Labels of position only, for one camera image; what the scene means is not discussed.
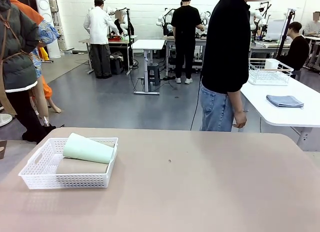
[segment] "black t-shirt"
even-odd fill
[[[197,8],[182,6],[176,9],[171,21],[171,25],[176,28],[175,40],[177,42],[196,41],[196,26],[200,24],[201,18]]]
[[[237,92],[248,81],[249,8],[245,0],[220,0],[212,12],[202,68],[202,84],[211,91]],[[236,36],[224,38],[221,30]]]
[[[281,56],[279,60],[298,71],[304,66],[308,56],[309,43],[303,36],[298,36],[291,43],[288,55]]]

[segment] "white wire basket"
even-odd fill
[[[288,85],[293,68],[276,59],[249,59],[249,82],[253,85]]]
[[[64,147],[68,139],[50,138],[28,160],[19,176],[29,189],[107,188],[117,156],[118,138],[91,139],[100,143],[114,143],[106,173],[56,174],[59,163],[64,157]]]

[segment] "grey pants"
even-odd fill
[[[109,45],[91,44],[90,55],[96,77],[111,75]]]

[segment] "stool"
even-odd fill
[[[161,83],[159,64],[158,63],[150,63],[150,64],[148,64],[147,69],[148,69],[148,80],[150,82],[153,82],[155,86],[159,86]]]
[[[111,73],[116,75],[119,75],[121,74],[121,72],[124,71],[124,68],[122,66],[120,59],[110,59],[110,68],[111,68]]]

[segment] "brown strap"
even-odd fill
[[[0,14],[0,19],[3,21],[3,24],[4,24],[2,50],[1,50],[1,54],[0,54],[0,101],[1,101],[1,104],[3,105],[3,107],[7,113],[10,113],[12,115],[16,115],[17,113],[16,113],[15,109],[13,108],[13,106],[11,105],[11,103],[6,95],[5,83],[4,83],[4,60],[3,60],[3,58],[4,58],[5,50],[6,50],[7,28],[12,31],[12,29],[10,28],[10,24],[9,24],[10,13],[11,13],[11,9],[9,9],[9,11],[8,11],[8,15],[6,17],[6,20]]]

